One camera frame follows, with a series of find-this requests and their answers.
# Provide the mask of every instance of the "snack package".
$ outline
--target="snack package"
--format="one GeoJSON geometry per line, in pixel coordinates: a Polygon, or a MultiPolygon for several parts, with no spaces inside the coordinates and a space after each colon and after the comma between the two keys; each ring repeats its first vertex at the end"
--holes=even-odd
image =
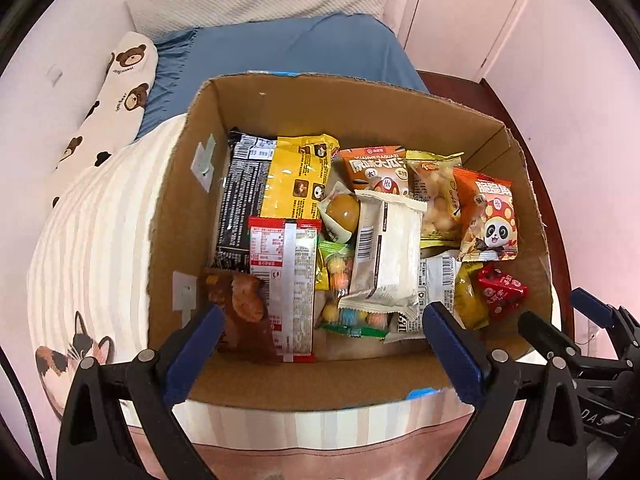
{"type": "Polygon", "coordinates": [[[402,146],[340,150],[353,189],[409,196],[409,174],[402,146]]]}
{"type": "Polygon", "coordinates": [[[385,343],[403,339],[424,339],[422,313],[432,301],[440,301],[464,328],[454,310],[454,283],[460,268],[458,251],[447,251],[420,260],[418,270],[418,315],[413,319],[405,314],[393,314],[385,343]]]}
{"type": "Polygon", "coordinates": [[[350,337],[382,339],[388,333],[388,314],[338,308],[335,301],[325,304],[321,312],[322,328],[350,337]]]}
{"type": "Polygon", "coordinates": [[[318,209],[324,230],[332,241],[345,244],[358,229],[360,202],[339,180],[331,193],[318,204],[318,209]]]}
{"type": "Polygon", "coordinates": [[[251,273],[263,279],[277,355],[309,362],[314,324],[319,220],[249,218],[251,273]]]}
{"type": "Polygon", "coordinates": [[[319,218],[317,205],[324,196],[331,156],[337,149],[338,141],[327,134],[278,137],[269,166],[260,216],[319,218]]]}
{"type": "Polygon", "coordinates": [[[356,196],[356,255],[349,294],[341,301],[365,301],[369,307],[363,310],[369,312],[417,309],[420,226],[427,204],[370,190],[357,190],[356,196]]]}
{"type": "Polygon", "coordinates": [[[462,264],[456,277],[456,293],[453,306],[462,324],[469,330],[478,330],[489,324],[489,309],[476,294],[473,287],[473,273],[482,269],[482,262],[462,264]]]}
{"type": "Polygon", "coordinates": [[[430,205],[422,217],[421,248],[460,246],[460,200],[453,168],[462,164],[461,155],[406,152],[406,164],[413,176],[413,197],[430,205]]]}
{"type": "Polygon", "coordinates": [[[223,181],[216,265],[249,272],[247,220],[260,213],[276,141],[250,136],[234,128],[229,132],[228,143],[231,160],[223,181]]]}
{"type": "Polygon", "coordinates": [[[463,262],[513,260],[518,255],[518,230],[511,182],[453,168],[462,208],[463,262]]]}
{"type": "Polygon", "coordinates": [[[507,312],[516,309],[529,293],[525,285],[491,264],[485,265],[478,272],[478,286],[489,306],[489,316],[492,320],[499,320],[506,316],[507,312]]]}
{"type": "Polygon", "coordinates": [[[217,350],[232,351],[253,361],[276,361],[271,321],[260,296],[263,283],[255,276],[232,270],[204,269],[199,280],[201,298],[225,313],[225,332],[217,350]]]}
{"type": "Polygon", "coordinates": [[[349,292],[354,251],[349,246],[327,240],[320,240],[318,245],[329,273],[329,290],[334,299],[338,300],[349,292]]]}
{"type": "Polygon", "coordinates": [[[320,247],[316,251],[316,290],[329,290],[329,272],[324,266],[320,247]]]}

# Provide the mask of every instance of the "cat print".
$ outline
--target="cat print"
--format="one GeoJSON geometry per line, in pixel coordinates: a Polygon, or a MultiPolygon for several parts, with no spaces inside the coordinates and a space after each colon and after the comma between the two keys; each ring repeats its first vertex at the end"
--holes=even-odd
{"type": "Polygon", "coordinates": [[[65,409],[66,398],[74,380],[80,361],[85,357],[94,357],[101,365],[113,359],[113,340],[105,336],[97,343],[88,335],[84,320],[76,312],[75,333],[69,343],[66,354],[41,346],[36,350],[36,366],[42,387],[51,407],[59,418],[65,409]]]}

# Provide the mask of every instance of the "white door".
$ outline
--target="white door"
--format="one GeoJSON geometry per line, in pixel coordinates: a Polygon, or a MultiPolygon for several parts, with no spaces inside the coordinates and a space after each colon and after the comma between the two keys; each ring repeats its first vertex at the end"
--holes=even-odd
{"type": "Polygon", "coordinates": [[[418,0],[405,51],[418,70],[479,80],[516,1],[418,0]]]}

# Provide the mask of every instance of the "blue gripper pad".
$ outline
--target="blue gripper pad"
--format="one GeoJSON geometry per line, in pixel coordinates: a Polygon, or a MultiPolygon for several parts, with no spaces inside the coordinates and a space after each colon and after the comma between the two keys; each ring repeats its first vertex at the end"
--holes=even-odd
{"type": "Polygon", "coordinates": [[[613,309],[583,288],[575,288],[571,291],[569,303],[575,310],[591,319],[600,328],[613,326],[613,309]]]}
{"type": "Polygon", "coordinates": [[[213,305],[167,370],[162,397],[165,405],[171,407],[187,399],[193,383],[218,344],[224,329],[225,314],[219,306],[213,305]]]}
{"type": "Polygon", "coordinates": [[[433,305],[430,303],[424,309],[422,331],[460,400],[478,408],[484,399],[482,371],[433,305]]]}

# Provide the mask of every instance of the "cardboard box flap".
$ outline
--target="cardboard box flap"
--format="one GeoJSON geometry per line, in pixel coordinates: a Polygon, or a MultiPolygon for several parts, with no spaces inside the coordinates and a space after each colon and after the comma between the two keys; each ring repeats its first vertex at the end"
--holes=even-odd
{"type": "MultiPolygon", "coordinates": [[[[148,284],[152,348],[158,348],[181,325],[182,313],[172,310],[172,273],[197,275],[210,263],[228,156],[226,132],[233,126],[259,136],[327,132],[343,148],[401,144],[441,154],[465,152],[467,167],[513,182],[520,255],[499,265],[529,287],[525,308],[550,320],[552,295],[544,230],[522,150],[500,121],[447,100],[383,84],[336,76],[254,73],[204,84],[163,177],[152,224],[148,284]],[[198,144],[204,145],[210,135],[216,147],[214,177],[207,193],[190,165],[198,144]]],[[[518,358],[529,350],[517,334],[516,322],[517,316],[509,316],[482,331],[489,351],[503,348],[518,358]]],[[[327,344],[334,344],[333,338],[327,344]]],[[[207,362],[191,398],[242,408],[328,410],[400,400],[417,388],[445,384],[446,375],[428,350],[282,365],[258,365],[216,354],[207,362]]]]}

